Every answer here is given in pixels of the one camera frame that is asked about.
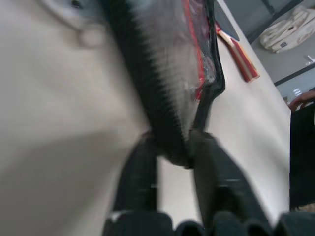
white table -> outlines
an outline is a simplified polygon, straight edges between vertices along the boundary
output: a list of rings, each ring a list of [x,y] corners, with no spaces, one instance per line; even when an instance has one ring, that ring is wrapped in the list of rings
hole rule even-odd
[[[35,0],[1,6],[0,233],[99,235],[126,155],[148,128],[122,59],[110,41],[98,51],[79,48],[75,32]],[[235,27],[261,77],[244,83],[219,44],[226,91],[213,104],[209,132],[275,220],[288,209],[289,110]],[[198,219],[189,171],[167,163],[160,171],[160,209],[175,224]]]

